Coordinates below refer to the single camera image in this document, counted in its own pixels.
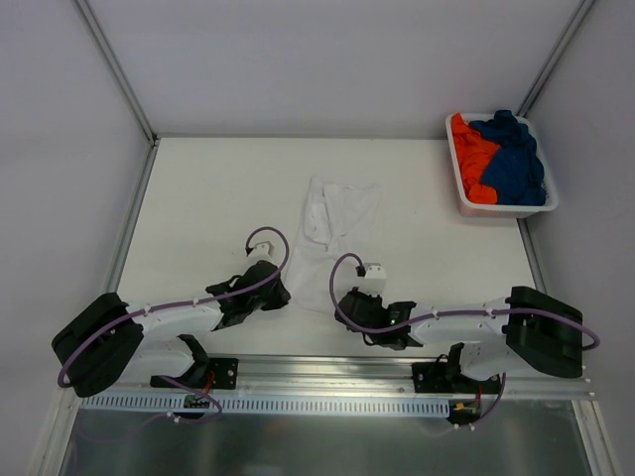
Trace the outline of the white t shirt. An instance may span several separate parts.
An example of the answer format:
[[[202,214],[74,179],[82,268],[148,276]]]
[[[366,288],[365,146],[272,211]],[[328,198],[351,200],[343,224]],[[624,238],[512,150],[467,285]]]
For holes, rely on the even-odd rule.
[[[295,305],[332,312],[331,269],[341,255],[365,252],[381,197],[377,184],[357,187],[311,178],[285,277]]]

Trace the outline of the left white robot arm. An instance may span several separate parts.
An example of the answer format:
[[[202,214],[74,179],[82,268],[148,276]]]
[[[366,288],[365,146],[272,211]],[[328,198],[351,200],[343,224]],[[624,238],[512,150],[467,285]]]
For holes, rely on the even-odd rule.
[[[134,307],[117,293],[103,294],[54,337],[62,365],[58,384],[81,398],[115,384],[203,389],[218,370],[197,335],[239,325],[290,300],[279,267],[266,260],[208,286],[200,299]]]

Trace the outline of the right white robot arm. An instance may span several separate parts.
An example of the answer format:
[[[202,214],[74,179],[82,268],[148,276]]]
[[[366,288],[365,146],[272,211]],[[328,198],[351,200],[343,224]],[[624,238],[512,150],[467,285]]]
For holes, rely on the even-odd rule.
[[[563,379],[582,375],[581,312],[529,287],[464,309],[411,300],[384,305],[381,297],[354,288],[334,304],[334,317],[371,346],[401,351],[448,344],[444,380],[460,393],[528,368]]]

